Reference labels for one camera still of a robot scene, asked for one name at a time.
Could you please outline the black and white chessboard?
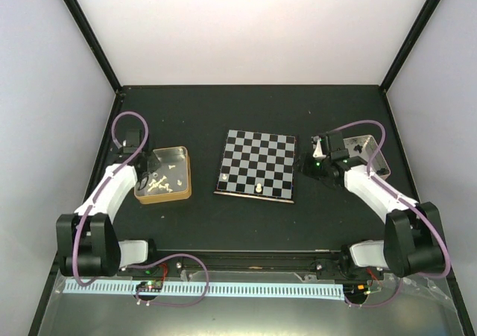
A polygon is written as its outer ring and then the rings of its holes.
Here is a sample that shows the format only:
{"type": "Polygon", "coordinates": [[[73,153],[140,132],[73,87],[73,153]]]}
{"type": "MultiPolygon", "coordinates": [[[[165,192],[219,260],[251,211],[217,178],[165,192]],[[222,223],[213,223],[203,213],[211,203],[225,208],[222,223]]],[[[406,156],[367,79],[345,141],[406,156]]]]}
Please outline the black and white chessboard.
{"type": "Polygon", "coordinates": [[[295,136],[229,130],[221,157],[216,194],[294,202],[295,136]],[[262,184],[262,193],[255,187],[262,184]]]}

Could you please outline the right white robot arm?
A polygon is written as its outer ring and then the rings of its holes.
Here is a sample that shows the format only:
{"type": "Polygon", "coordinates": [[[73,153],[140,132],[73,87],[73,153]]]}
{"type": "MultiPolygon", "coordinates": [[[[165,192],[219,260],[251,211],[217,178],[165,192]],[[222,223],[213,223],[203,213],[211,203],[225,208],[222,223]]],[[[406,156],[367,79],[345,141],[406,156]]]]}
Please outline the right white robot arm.
{"type": "Polygon", "coordinates": [[[384,238],[343,247],[338,267],[348,279],[366,267],[389,270],[395,276],[421,274],[443,278],[451,270],[448,249],[436,224],[440,212],[400,193],[371,167],[369,159],[351,156],[339,131],[312,137],[313,151],[298,166],[306,176],[341,186],[359,197],[385,225],[384,238]]]}

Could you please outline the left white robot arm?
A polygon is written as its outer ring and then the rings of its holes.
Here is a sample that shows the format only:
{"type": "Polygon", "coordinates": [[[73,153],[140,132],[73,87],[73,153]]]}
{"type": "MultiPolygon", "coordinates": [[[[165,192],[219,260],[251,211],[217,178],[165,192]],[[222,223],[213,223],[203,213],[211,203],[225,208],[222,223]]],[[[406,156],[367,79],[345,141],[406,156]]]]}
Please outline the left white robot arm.
{"type": "Polygon", "coordinates": [[[93,193],[73,213],[57,219],[57,257],[63,276],[115,276],[131,264],[144,276],[159,270],[152,241],[120,241],[113,228],[119,207],[146,172],[147,149],[148,136],[142,130],[129,130],[93,193]]]}

